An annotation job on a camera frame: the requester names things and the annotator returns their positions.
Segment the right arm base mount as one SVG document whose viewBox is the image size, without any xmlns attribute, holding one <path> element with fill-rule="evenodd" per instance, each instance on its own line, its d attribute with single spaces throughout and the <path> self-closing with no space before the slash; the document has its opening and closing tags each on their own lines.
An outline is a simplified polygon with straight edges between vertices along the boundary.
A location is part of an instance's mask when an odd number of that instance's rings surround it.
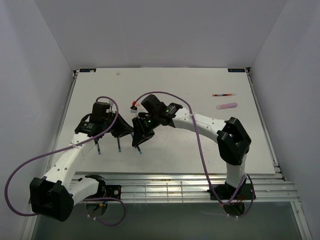
<svg viewBox="0 0 320 240">
<path fill-rule="evenodd" d="M 234 194 L 236 188 L 226 183 L 217 184 L 213 186 L 217 196 L 222 201 L 228 201 Z M 238 192 L 236 193 L 234 200 L 251 200 L 256 199 L 256 194 L 253 193 L 252 185 L 249 183 L 243 183 Z"/>
</svg>

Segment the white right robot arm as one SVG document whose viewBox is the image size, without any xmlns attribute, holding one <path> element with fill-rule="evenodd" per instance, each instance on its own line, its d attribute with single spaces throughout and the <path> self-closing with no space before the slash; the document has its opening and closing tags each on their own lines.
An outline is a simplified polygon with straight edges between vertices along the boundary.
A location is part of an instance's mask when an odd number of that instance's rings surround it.
<svg viewBox="0 0 320 240">
<path fill-rule="evenodd" d="M 140 112 L 132 119 L 132 146 L 150 140 L 155 135 L 154 129 L 159 126 L 198 133 L 217 144 L 219 155 L 226 163 L 226 194 L 237 199 L 244 193 L 245 161 L 252 140 L 237 118 L 221 120 L 192 114 L 187 108 L 173 102 L 168 106 L 163 102 L 145 103 L 144 106 L 146 112 Z"/>
</svg>

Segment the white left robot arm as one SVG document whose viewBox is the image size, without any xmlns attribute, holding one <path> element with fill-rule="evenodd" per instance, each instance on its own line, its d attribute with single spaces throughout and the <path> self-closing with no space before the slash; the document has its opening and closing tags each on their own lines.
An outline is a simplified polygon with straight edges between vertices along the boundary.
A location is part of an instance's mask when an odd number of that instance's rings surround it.
<svg viewBox="0 0 320 240">
<path fill-rule="evenodd" d="M 35 177 L 31 181 L 30 203 L 34 213 L 63 222 L 82 200 L 100 200 L 106 195 L 105 181 L 97 174 L 86 175 L 72 183 L 79 166 L 104 136 L 104 131 L 121 138 L 134 129 L 114 112 L 85 115 L 74 131 L 70 149 L 63 152 L 42 178 Z"/>
</svg>

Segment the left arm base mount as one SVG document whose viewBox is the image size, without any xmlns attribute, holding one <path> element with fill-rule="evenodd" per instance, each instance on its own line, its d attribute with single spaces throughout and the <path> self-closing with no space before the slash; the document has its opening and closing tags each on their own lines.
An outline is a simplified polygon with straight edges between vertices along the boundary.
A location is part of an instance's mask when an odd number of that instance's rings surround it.
<svg viewBox="0 0 320 240">
<path fill-rule="evenodd" d="M 85 199 L 115 198 L 120 200 L 121 193 L 122 193 L 121 185 L 105 185 L 105 186 L 99 186 L 97 193 L 90 195 Z"/>
</svg>

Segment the teal thin pen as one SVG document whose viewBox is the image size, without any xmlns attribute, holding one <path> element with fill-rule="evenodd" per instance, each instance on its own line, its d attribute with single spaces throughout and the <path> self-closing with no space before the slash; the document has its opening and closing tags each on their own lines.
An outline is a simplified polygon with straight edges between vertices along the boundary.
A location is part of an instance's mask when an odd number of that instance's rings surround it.
<svg viewBox="0 0 320 240">
<path fill-rule="evenodd" d="M 133 139 L 134 139 L 134 132 L 131 132 L 130 135 L 131 135 L 132 140 L 133 140 Z M 141 154 L 142 154 L 142 151 L 141 151 L 139 145 L 136 145 L 135 148 L 138 150 L 139 154 L 141 155 Z"/>
</svg>

